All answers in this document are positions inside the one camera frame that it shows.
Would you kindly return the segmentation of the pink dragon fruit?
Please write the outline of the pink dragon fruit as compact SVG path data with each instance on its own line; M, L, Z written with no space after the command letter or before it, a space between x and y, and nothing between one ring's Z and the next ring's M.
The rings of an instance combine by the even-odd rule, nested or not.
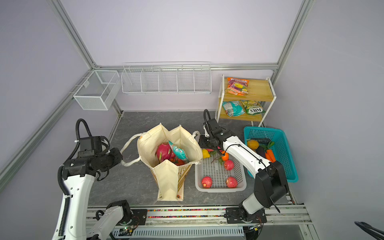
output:
M170 160L172 158L172 149L169 143L162 143L158 146L156 150L156 157L159 163L162 163L164 160Z

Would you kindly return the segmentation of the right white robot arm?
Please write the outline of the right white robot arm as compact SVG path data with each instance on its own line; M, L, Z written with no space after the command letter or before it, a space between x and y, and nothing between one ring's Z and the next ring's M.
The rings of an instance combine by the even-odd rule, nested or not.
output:
M283 165L270 162L244 144L232 131L219 126L207 109L203 112L205 134L200 137L200 147L218 151L221 156L228 153L238 160L255 178L254 191L239 204L237 219L251 222L256 213L275 206L289 192Z

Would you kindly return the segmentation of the cream canvas grocery bag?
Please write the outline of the cream canvas grocery bag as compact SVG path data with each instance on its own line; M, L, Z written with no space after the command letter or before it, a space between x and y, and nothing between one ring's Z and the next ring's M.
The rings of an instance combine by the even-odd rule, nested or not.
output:
M168 130L162 124L152 129L133 135L120 150L123 153L134 139L137 140L137 150L139 157L133 161L121 161L125 167L134 163L143 162L151 171L159 188L158 201L183 201L184 182L192 167L203 160L202 149L195 139L199 135L198 131L189 133L182 126ZM165 159L160 162L156 156L156 150L160 144L172 143L174 146L183 150L187 156L184 165L177 166L170 160Z

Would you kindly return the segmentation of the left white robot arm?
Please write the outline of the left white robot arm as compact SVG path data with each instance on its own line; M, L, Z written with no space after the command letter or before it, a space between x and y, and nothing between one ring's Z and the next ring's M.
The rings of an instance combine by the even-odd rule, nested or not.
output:
M76 146L67 160L59 166L57 179L63 193L54 240L105 240L124 217L124 209L115 206L107 210L87 231L86 215L94 182L103 180L101 174L120 164L123 156L111 148L105 136L93 136L87 122L78 119L75 126Z

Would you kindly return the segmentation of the red tomato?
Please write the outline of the red tomato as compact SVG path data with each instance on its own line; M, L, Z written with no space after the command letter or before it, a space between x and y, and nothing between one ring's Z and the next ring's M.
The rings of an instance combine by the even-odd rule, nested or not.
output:
M185 164L183 160L180 160L178 158L172 158L170 161L176 166L183 166Z

